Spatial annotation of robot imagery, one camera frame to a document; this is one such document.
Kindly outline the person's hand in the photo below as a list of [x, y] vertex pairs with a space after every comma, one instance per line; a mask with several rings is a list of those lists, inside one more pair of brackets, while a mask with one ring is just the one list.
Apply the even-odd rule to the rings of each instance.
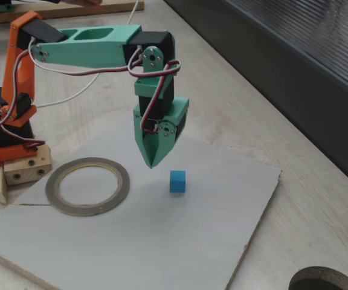
[[82, 7], [96, 7], [102, 4], [102, 0], [49, 0], [54, 4], [66, 3], [71, 5], [78, 5]]

